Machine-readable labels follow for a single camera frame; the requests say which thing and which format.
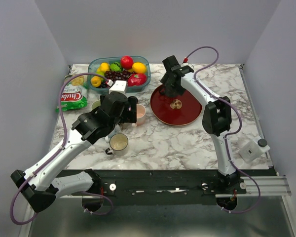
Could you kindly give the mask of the sage green mug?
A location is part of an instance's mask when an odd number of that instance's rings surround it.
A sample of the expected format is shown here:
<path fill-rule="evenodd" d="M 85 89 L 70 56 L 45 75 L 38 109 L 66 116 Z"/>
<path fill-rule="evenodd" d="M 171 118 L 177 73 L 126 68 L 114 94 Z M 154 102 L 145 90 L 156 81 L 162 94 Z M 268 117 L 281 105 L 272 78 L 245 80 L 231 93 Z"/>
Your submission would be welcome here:
<path fill-rule="evenodd" d="M 96 108 L 98 108 L 101 105 L 101 100 L 96 100 L 92 106 L 91 106 L 91 110 L 94 110 Z"/>

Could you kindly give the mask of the dark grey mug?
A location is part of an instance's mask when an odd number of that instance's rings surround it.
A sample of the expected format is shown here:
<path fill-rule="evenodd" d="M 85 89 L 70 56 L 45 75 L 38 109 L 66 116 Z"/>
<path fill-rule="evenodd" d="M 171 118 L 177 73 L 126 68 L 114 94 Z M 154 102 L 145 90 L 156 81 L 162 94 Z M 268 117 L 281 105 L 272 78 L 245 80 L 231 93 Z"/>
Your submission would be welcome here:
<path fill-rule="evenodd" d="M 167 97 L 176 97 L 178 95 L 183 95 L 185 92 L 185 89 L 181 86 L 172 86 L 172 85 L 161 85 L 158 89 L 159 93 L 161 95 L 167 96 Z"/>

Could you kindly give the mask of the pink mug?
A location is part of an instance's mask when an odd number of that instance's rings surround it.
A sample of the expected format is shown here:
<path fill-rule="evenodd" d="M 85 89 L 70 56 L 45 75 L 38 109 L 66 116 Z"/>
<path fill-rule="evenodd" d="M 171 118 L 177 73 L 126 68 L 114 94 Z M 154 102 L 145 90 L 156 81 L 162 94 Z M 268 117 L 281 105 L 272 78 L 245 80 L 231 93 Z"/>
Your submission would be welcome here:
<path fill-rule="evenodd" d="M 142 104 L 136 105 L 136 112 L 137 112 L 137 121 L 133 124 L 133 126 L 141 126 L 146 121 L 146 108 Z"/>

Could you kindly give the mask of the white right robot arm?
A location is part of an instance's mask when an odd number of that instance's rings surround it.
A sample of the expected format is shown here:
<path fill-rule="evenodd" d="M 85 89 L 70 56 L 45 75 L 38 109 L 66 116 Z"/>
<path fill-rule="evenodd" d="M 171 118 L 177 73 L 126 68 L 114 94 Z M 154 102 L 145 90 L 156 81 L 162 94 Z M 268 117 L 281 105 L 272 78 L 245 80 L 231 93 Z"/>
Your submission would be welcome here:
<path fill-rule="evenodd" d="M 240 182 L 228 138 L 232 134 L 229 98 L 220 97 L 210 90 L 196 78 L 196 73 L 190 66 L 180 65 L 174 55 L 167 57 L 162 63 L 166 73 L 160 80 L 163 84 L 161 94 L 174 98 L 188 91 L 203 106 L 202 126 L 213 140 L 218 159 L 217 188 L 224 194 L 229 193 Z"/>

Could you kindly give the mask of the white blue mug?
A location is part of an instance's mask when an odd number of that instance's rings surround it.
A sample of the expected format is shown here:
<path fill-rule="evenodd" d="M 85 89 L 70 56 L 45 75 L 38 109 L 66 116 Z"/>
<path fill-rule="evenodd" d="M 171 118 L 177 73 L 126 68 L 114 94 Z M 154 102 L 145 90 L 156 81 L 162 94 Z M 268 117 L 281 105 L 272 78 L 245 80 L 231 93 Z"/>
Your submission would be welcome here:
<path fill-rule="evenodd" d="M 116 127 L 109 135 L 107 135 L 105 137 L 105 142 L 106 143 L 109 143 L 110 142 L 110 139 L 117 133 L 120 133 L 121 132 L 121 129 L 120 127 Z"/>

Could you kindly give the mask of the beige mug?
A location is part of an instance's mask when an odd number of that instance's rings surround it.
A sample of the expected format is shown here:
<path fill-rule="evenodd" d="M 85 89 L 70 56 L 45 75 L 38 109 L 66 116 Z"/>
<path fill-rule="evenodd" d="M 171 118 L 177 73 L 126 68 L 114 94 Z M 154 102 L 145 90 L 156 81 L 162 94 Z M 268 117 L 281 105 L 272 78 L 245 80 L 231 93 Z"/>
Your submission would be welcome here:
<path fill-rule="evenodd" d="M 117 133 L 110 139 L 109 146 L 110 147 L 105 150 L 107 155 L 123 156 L 128 152 L 128 137 L 122 133 Z"/>

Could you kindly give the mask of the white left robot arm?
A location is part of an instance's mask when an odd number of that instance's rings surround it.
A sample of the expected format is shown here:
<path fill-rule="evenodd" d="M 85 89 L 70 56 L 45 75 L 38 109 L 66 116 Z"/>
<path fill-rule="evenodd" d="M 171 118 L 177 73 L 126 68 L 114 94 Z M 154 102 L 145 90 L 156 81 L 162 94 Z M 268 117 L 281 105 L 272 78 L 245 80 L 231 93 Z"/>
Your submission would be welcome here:
<path fill-rule="evenodd" d="M 81 114 L 67 131 L 63 141 L 39 162 L 25 171 L 15 170 L 11 179 L 34 212 L 47 209 L 55 199 L 78 192 L 100 194 L 101 178 L 91 169 L 71 176 L 58 174 L 80 153 L 108 136 L 121 123 L 137 121 L 135 96 L 119 92 L 101 95 L 101 104 Z"/>

